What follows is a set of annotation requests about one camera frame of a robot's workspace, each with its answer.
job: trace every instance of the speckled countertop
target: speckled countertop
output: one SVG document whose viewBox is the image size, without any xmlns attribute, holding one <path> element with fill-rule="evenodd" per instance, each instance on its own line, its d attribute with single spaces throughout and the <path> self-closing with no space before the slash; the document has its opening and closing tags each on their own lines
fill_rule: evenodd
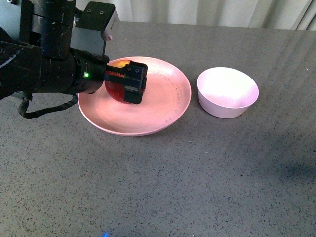
<svg viewBox="0 0 316 237">
<path fill-rule="evenodd" d="M 276 237 L 316 233 L 316 32 L 122 23 L 111 59 L 149 56 L 185 73 L 171 127 L 111 135 L 78 106 L 35 120 L 0 101 L 2 237 Z M 196 81 L 231 67 L 258 84 L 242 116 L 215 118 Z M 30 110 L 66 95 L 34 95 Z"/>
</svg>

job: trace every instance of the plate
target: plate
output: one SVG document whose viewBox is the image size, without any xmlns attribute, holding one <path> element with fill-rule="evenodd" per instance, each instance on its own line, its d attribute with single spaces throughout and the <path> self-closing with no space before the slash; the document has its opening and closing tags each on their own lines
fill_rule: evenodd
<svg viewBox="0 0 316 237">
<path fill-rule="evenodd" d="M 149 57 L 127 57 L 148 66 L 146 90 L 139 105 L 124 104 L 110 97 L 103 84 L 94 94 L 80 93 L 79 108 L 97 128 L 115 135 L 144 136 L 177 121 L 189 106 L 191 86 L 187 77 L 170 63 Z"/>
</svg>

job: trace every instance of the pink bowl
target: pink bowl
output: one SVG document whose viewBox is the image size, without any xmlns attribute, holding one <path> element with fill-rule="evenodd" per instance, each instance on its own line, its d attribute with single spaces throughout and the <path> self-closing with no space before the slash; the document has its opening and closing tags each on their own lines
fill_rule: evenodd
<svg viewBox="0 0 316 237">
<path fill-rule="evenodd" d="M 210 68 L 197 79 L 198 98 L 211 115 L 230 119 L 241 115 L 259 96 L 259 88 L 247 74 L 232 68 Z"/>
</svg>

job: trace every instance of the black cable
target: black cable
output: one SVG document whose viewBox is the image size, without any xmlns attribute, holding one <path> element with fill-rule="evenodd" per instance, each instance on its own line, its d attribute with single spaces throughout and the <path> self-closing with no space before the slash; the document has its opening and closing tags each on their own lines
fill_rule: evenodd
<svg viewBox="0 0 316 237">
<path fill-rule="evenodd" d="M 48 114 L 48 113 L 66 110 L 78 102 L 77 95 L 74 94 L 72 96 L 73 96 L 73 98 L 70 101 L 68 101 L 67 103 L 64 103 L 62 105 L 51 107 L 51 108 L 46 108 L 46 109 L 42 109 L 42 110 L 37 110 L 34 112 L 29 112 L 29 113 L 26 111 L 28 109 L 30 100 L 24 99 L 18 108 L 18 113 L 26 119 L 35 119 L 35 118 L 38 118 L 38 117 L 45 115 L 45 114 Z"/>
</svg>

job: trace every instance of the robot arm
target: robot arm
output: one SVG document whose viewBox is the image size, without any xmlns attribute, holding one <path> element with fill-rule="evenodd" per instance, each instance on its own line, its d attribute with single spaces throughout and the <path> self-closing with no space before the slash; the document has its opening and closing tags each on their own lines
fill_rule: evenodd
<svg viewBox="0 0 316 237">
<path fill-rule="evenodd" d="M 94 93 L 104 81 L 122 84 L 124 101 L 142 100 L 147 66 L 130 62 L 115 68 L 105 55 L 119 23 L 115 6 L 90 2 L 80 11 L 75 5 L 75 0 L 0 2 L 0 100 L 20 97 L 18 111 L 27 119 L 66 109 L 77 102 L 77 93 Z M 32 93 L 64 93 L 73 99 L 27 113 Z"/>
</svg>

